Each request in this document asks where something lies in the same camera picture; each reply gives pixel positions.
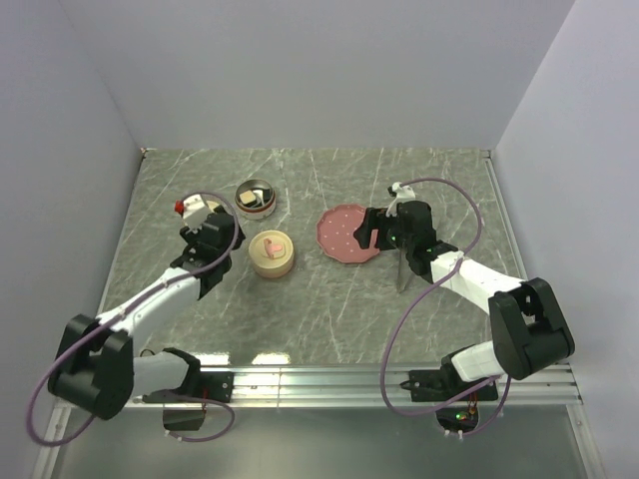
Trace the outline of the cream lid with pink handle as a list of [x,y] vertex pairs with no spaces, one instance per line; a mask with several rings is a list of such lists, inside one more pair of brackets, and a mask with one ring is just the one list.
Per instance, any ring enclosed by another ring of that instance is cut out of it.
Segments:
[[258,233],[249,245],[251,261],[258,257],[288,258],[295,257],[295,247],[291,238],[284,232],[269,230]]

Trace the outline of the metal tongs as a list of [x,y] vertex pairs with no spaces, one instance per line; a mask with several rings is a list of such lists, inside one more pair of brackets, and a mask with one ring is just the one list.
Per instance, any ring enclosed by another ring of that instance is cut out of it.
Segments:
[[398,263],[395,287],[398,293],[403,293],[408,288],[411,279],[413,278],[413,272],[410,268],[407,249],[405,247],[402,247],[397,251],[397,259]]

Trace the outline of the tan sushi piece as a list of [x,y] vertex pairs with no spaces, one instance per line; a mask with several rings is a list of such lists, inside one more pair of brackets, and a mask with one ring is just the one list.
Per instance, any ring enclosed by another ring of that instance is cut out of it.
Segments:
[[253,208],[258,203],[258,197],[251,190],[240,193],[238,199],[244,208]]

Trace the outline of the steel lunch box bowl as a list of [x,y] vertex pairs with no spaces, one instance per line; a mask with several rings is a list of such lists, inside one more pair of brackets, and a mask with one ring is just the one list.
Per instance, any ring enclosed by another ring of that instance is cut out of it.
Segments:
[[[256,204],[253,208],[244,208],[238,199],[240,193],[253,189],[262,189],[265,193],[266,200],[269,200],[265,205],[259,206]],[[249,220],[260,221],[270,216],[277,206],[277,194],[274,187],[266,180],[261,179],[249,179],[241,183],[236,189],[235,193],[236,206],[240,213]]]

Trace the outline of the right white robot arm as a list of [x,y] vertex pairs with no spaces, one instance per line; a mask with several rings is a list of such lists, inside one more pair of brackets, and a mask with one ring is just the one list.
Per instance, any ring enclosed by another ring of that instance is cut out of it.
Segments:
[[551,285],[513,277],[469,259],[437,237],[430,205],[409,201],[365,210],[353,237],[362,248],[397,249],[409,270],[431,287],[446,288],[483,310],[491,338],[442,360],[441,390],[459,399],[475,381],[509,375],[524,379],[575,352],[575,341]]

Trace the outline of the pink lunch box tier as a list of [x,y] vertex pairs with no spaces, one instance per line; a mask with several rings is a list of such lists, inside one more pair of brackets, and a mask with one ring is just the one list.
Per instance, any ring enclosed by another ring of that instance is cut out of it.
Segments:
[[294,259],[258,257],[252,261],[254,271],[263,278],[275,279],[288,274],[294,265]]

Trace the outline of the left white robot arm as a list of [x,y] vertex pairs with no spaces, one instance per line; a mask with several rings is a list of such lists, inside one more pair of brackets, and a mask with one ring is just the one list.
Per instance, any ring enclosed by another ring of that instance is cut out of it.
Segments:
[[203,389],[201,362],[177,348],[142,357],[149,336],[205,297],[231,269],[233,250],[245,236],[237,218],[217,207],[195,230],[182,227],[186,246],[159,279],[101,315],[73,317],[63,332],[48,391],[109,420],[130,398],[195,398]]

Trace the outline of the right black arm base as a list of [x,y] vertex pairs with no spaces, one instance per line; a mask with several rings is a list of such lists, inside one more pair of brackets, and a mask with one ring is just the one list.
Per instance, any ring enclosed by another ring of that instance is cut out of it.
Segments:
[[468,433],[479,425],[479,403],[496,401],[499,397],[494,382],[479,388],[482,381],[483,379],[464,382],[452,366],[445,365],[439,369],[410,370],[408,379],[402,381],[399,387],[409,392],[413,403],[440,403],[470,389],[460,399],[461,406],[448,406],[435,413],[438,424],[445,432]]

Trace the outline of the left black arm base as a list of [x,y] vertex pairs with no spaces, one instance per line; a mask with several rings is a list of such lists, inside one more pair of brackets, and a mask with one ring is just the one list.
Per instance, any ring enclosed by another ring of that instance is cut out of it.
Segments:
[[[163,428],[167,436],[188,443],[204,443],[227,434],[236,421],[231,407],[235,374],[229,370],[199,372],[191,385],[178,390],[160,390],[135,399],[142,404],[162,406]],[[209,436],[195,437],[212,415],[210,409],[219,407],[229,413],[228,423]]]

